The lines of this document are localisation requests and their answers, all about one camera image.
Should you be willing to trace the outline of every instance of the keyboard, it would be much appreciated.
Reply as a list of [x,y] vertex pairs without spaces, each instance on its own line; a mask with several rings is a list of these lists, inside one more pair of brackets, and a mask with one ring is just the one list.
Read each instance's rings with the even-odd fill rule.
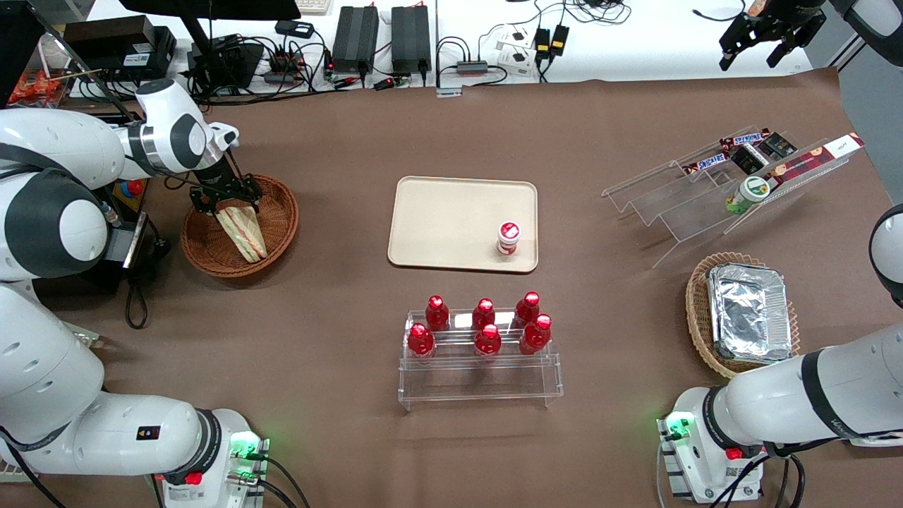
[[325,13],[330,10],[332,0],[294,0],[294,3],[298,5],[298,10],[301,11],[301,14]]

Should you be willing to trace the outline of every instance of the white table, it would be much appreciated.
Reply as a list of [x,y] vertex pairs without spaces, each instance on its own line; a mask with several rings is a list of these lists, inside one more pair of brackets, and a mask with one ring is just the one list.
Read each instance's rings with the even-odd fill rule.
[[[549,81],[583,81],[583,80],[692,80],[708,78],[739,78],[752,76],[786,76],[797,72],[809,71],[812,65],[802,50],[787,55],[774,69],[770,69],[765,59],[777,45],[776,42],[762,43],[760,46],[745,51],[727,72],[718,67],[721,59],[721,47],[718,40],[727,29],[728,23],[716,23],[705,20],[691,13],[691,9],[711,17],[727,17],[737,13],[739,5],[735,0],[693,0],[692,3],[674,0],[626,0],[631,5],[629,19],[621,25],[603,26],[599,24],[578,24],[570,15],[564,17],[563,24],[571,28],[563,56],[555,59],[554,65],[546,74]],[[386,13],[393,6],[410,5],[414,0],[380,0],[377,7]],[[465,39],[472,49],[474,58],[477,52],[478,37],[487,32],[495,24],[522,22],[536,14],[532,2],[509,3],[502,0],[425,0],[430,9],[431,39],[435,45],[435,16],[439,12],[439,36],[455,35]],[[554,4],[554,0],[539,0],[540,7]],[[331,48],[339,9],[343,5],[362,6],[368,2],[358,0],[333,0],[330,11],[326,14],[306,14],[304,21],[313,23],[323,36],[326,45]],[[579,16],[582,13],[572,8]],[[107,19],[135,15],[127,11],[117,0],[97,0],[88,16],[89,20]],[[543,15],[543,27],[554,30],[561,18],[560,6],[553,7]],[[154,25],[165,25],[178,39],[176,55],[170,65],[168,75],[184,83],[185,79],[177,73],[188,68],[187,51],[191,47],[191,39],[182,21],[170,16],[148,16]],[[521,26],[530,31],[535,30],[538,20]],[[208,23],[201,20],[201,26],[207,30]],[[283,36],[275,33],[275,22],[254,21],[214,21],[213,35],[221,36],[240,33],[245,36],[265,36],[281,43]],[[501,34],[496,30],[489,38],[483,39],[482,58],[494,64],[498,56],[496,39]],[[382,47],[391,39],[391,26],[381,23],[377,47]],[[319,41],[316,36],[309,41]],[[308,61],[316,61],[320,51],[316,46],[305,50]],[[441,67],[452,65],[461,57],[458,47],[446,44],[442,48]],[[391,50],[386,49],[377,58],[375,67],[382,71],[391,71]],[[269,66],[262,62],[257,74],[263,74]],[[322,73],[315,80],[318,88],[327,88],[322,80]],[[382,80],[385,76],[375,73],[368,78],[368,83]],[[462,78],[453,71],[442,75],[444,87],[474,84],[491,79],[491,76],[480,78]],[[506,83],[537,82],[538,76],[531,78],[511,77]],[[427,86],[435,85],[434,73],[427,77]],[[419,76],[413,76],[411,86],[422,86]],[[254,78],[251,90],[260,93],[277,91],[275,85],[268,85],[262,78]]]

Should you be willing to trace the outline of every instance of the wicker basket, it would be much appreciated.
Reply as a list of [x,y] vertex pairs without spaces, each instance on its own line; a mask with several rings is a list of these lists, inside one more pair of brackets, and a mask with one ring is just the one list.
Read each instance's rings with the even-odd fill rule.
[[[709,270],[727,263],[740,263],[755,267],[764,267],[758,259],[738,252],[719,252],[703,259],[686,285],[686,321],[690,325],[690,336],[693,345],[706,363],[720,375],[730,379],[737,374],[751,371],[761,365],[749,362],[725,360],[715,352],[712,341],[712,312],[709,303]],[[787,317],[790,319],[790,335],[792,337],[793,355],[799,354],[799,326],[796,324],[796,312],[793,304],[787,302]]]
[[269,254],[257,263],[248,263],[219,225],[216,217],[192,207],[182,225],[182,251],[198,270],[219,278],[239,278],[254,274],[279,259],[298,230],[298,202],[284,183],[254,175],[264,197],[260,200],[257,222]]

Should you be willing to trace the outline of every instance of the red bottle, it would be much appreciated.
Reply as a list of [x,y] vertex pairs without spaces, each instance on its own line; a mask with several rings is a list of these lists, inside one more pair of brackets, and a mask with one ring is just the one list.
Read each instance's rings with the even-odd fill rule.
[[483,326],[473,341],[473,353],[477,356],[495,356],[502,349],[502,337],[495,325]]
[[427,330],[423,323],[414,323],[407,335],[407,348],[411,350],[411,356],[414,358],[433,358],[436,354],[433,333]]
[[426,325],[434,332],[449,329],[449,307],[439,295],[430,296],[426,304]]
[[515,306],[512,328],[523,328],[527,323],[532,323],[539,315],[539,293],[530,291]]
[[536,317],[533,323],[527,323],[524,334],[520,338],[521,354],[535,354],[552,340],[552,318],[548,314]]
[[496,323],[496,308],[492,305],[492,300],[483,298],[477,304],[477,308],[473,309],[473,317],[470,320],[471,330],[482,330],[486,325],[494,325]]

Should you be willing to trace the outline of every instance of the brown tablecloth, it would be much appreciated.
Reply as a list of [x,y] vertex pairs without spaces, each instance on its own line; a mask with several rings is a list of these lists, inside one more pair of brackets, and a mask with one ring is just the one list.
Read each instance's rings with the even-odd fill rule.
[[[850,132],[830,70],[466,89],[459,99],[353,91],[214,108],[209,120],[241,131],[244,171],[295,190],[301,229],[284,259],[235,284],[202,275],[175,250],[148,291],[150,327],[140,332],[123,323],[124,294],[48,304],[113,338],[99,352],[112,391],[247,416],[314,508],[655,506],[655,418],[683,390],[723,382],[698,357],[684,315],[686,280],[715,251],[753,255],[785,275],[804,351],[901,318],[869,264],[871,227],[889,200],[865,154],[787,211],[656,270],[650,231],[600,197],[749,124],[805,144]],[[527,276],[392,267],[392,204],[409,174],[534,183],[539,267]],[[175,240],[188,206],[185,190],[157,184],[147,209]],[[528,289],[554,317],[564,397],[549,409],[458,402],[406,414],[396,400],[405,311],[433,293],[453,307],[481,296],[510,306]],[[805,505],[898,505],[898,456],[845,444],[806,452]],[[745,506],[773,505],[777,468],[767,468],[765,500]],[[154,505],[141,478],[46,483],[70,508]],[[46,503],[31,487],[4,487],[0,505]]]

